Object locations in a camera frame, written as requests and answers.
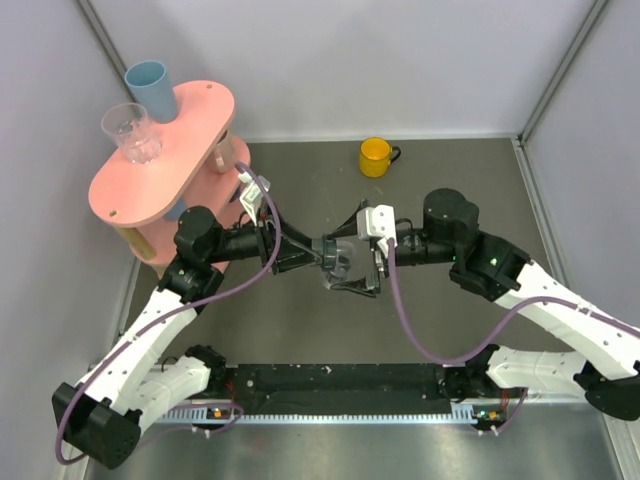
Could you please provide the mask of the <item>grey threaded coupling nut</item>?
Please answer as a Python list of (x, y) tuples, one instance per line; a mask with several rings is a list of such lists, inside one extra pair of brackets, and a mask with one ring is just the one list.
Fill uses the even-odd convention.
[(317, 265), (322, 271), (338, 271), (342, 267), (336, 239), (314, 238), (311, 240), (311, 248), (318, 258)]

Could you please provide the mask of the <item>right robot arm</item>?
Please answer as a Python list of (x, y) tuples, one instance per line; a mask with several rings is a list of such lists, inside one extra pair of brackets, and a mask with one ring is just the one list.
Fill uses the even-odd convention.
[[(400, 228), (393, 207), (362, 204), (332, 237), (371, 244), (389, 277), (394, 304), (411, 344), (431, 363), (465, 365), (469, 388), (555, 391), (584, 398), (620, 420), (639, 418), (639, 330), (615, 319), (565, 287), (529, 254), (479, 228), (479, 208), (457, 190), (440, 188), (423, 202), (422, 226)], [(462, 290), (506, 309), (502, 320), (471, 352), (441, 358), (415, 337), (398, 283), (401, 266), (448, 263)], [(571, 347), (569, 353), (519, 351), (493, 340), (516, 315)]]

